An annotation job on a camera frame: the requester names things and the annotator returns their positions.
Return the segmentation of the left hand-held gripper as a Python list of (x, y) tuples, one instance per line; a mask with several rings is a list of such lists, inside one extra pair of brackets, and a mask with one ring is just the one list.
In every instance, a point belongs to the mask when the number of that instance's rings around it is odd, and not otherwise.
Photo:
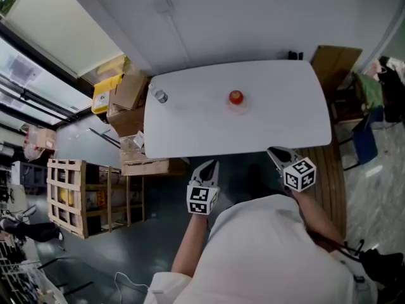
[(209, 160), (198, 166), (187, 186), (187, 209), (189, 213), (209, 215), (218, 201), (220, 188), (218, 160)]

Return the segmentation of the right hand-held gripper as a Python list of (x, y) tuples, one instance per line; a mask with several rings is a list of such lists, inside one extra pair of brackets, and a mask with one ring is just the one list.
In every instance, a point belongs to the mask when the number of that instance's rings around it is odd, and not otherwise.
[[(302, 157), (294, 149), (281, 146), (269, 147), (267, 153), (285, 187), (302, 192), (315, 184), (316, 166), (308, 157)], [(283, 161), (283, 157), (287, 155), (290, 158)]]

